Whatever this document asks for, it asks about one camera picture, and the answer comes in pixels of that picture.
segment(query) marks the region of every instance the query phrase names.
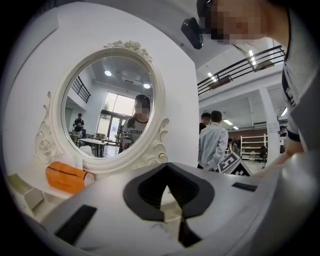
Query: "window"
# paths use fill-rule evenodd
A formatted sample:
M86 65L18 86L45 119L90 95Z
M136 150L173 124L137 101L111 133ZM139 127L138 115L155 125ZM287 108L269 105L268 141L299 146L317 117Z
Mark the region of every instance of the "window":
M117 97L118 97L117 94L113 94L113 93L109 93L108 92L108 94L107 94L107 96L105 98L105 102L104 102L104 105L103 105L102 109L113 112L115 104L116 104Z
M131 116L134 106L135 106L135 100L133 98L123 97L118 95L118 97L116 98L113 112Z

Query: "orange tissue box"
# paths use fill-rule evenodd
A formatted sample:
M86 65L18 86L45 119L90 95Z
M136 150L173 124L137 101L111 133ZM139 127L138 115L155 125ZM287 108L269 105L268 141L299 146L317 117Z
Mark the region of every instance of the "orange tissue box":
M70 194L78 193L95 181L93 174L59 161L51 163L45 169L45 175L51 187Z

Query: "oval mirror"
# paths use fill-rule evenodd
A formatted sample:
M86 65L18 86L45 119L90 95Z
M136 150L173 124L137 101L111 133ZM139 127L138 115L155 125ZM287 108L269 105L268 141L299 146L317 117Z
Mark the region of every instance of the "oval mirror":
M140 60L120 53L103 57L71 83L64 95L62 122L73 147L87 157L105 159L139 140L155 96L151 73Z

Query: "camera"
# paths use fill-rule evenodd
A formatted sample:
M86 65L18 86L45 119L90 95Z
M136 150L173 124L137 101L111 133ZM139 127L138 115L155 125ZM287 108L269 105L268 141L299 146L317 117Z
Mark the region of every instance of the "camera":
M187 18L184 20L181 31L188 38L190 43L195 49L201 49L204 45L203 31L197 23L197 20L192 18Z

